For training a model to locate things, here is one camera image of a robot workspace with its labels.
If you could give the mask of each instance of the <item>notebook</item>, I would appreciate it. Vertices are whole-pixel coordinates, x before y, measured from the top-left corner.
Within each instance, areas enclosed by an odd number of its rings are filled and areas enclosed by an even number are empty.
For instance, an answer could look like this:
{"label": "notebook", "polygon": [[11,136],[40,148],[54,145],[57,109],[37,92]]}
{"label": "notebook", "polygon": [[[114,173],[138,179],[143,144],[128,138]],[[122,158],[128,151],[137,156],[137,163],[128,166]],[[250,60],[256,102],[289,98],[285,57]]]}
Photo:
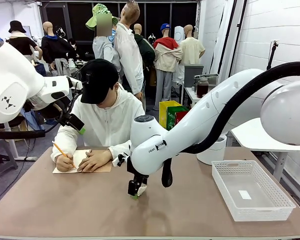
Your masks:
{"label": "notebook", "polygon": [[[86,152],[89,152],[89,150],[76,150],[73,154],[73,164],[76,168],[79,167],[79,164],[82,162],[83,159],[87,157]],[[112,162],[108,162],[106,165],[99,167],[97,170],[94,171],[94,173],[108,173],[111,171]],[[74,174],[79,173],[77,169],[73,168],[67,172],[61,172],[57,168],[55,168],[52,172],[53,174]]]}

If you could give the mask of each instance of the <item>dark green jacket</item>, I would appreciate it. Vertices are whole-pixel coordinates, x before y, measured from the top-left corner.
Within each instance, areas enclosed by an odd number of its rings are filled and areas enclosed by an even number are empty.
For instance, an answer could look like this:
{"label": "dark green jacket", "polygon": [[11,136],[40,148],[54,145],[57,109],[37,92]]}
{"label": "dark green jacket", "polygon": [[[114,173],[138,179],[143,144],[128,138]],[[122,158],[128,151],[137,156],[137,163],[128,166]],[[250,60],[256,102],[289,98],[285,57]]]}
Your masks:
{"label": "dark green jacket", "polygon": [[144,39],[144,36],[135,34],[134,39],[139,46],[142,60],[146,67],[150,67],[156,58],[156,51],[151,44]]}

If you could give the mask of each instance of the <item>orange pencil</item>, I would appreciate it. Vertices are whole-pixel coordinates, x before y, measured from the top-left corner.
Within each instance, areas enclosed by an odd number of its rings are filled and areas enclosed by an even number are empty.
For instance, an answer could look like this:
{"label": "orange pencil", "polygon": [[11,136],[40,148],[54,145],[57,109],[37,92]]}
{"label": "orange pencil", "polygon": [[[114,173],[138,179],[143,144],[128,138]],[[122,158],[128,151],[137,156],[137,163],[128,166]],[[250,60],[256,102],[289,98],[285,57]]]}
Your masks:
{"label": "orange pencil", "polygon": [[54,142],[54,141],[52,141],[52,144],[60,151],[60,153],[63,155],[63,156],[65,156],[66,158],[68,157],[61,149],[60,149],[60,147]]}

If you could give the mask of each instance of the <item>red shirt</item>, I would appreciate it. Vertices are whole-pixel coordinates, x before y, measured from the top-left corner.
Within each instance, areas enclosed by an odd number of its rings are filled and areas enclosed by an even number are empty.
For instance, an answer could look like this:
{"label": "red shirt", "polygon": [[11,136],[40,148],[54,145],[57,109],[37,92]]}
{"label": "red shirt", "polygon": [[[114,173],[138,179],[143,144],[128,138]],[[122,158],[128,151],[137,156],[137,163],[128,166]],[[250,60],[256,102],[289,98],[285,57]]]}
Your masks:
{"label": "red shirt", "polygon": [[162,44],[163,46],[165,46],[166,48],[168,49],[177,49],[179,47],[178,43],[176,42],[176,40],[174,40],[173,38],[171,37],[162,37],[162,38],[159,38],[158,40],[156,40],[154,42],[154,48],[157,47],[158,44]]}

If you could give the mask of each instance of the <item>black cap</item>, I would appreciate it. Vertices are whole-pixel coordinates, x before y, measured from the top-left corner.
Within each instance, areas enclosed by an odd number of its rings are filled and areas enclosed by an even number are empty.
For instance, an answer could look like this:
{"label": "black cap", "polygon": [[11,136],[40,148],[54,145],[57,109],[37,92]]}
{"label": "black cap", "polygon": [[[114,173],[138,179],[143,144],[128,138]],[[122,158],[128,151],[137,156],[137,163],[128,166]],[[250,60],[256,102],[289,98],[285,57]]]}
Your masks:
{"label": "black cap", "polygon": [[26,33],[26,30],[24,30],[24,28],[22,27],[21,22],[13,20],[10,22],[10,29],[9,29],[9,33],[11,33],[12,31],[19,31],[21,33]]}
{"label": "black cap", "polygon": [[84,104],[100,104],[119,80],[115,65],[104,59],[89,61],[81,69],[83,94],[81,102]]}

